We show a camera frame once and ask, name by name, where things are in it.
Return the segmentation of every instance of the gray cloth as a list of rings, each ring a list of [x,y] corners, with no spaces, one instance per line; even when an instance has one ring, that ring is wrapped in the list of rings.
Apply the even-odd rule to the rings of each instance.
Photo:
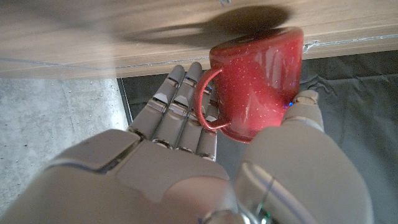
[[[127,93],[133,118],[164,78],[124,81],[133,91]],[[304,60],[300,88],[319,92],[325,132],[364,177],[375,223],[397,223],[398,51]],[[218,135],[217,162],[232,180],[245,147]]]

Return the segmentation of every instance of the concrete floor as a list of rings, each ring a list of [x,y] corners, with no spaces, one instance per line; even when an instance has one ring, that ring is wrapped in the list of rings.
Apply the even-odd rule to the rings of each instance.
[[[110,128],[127,128],[116,79],[0,78],[0,216],[46,162]]]

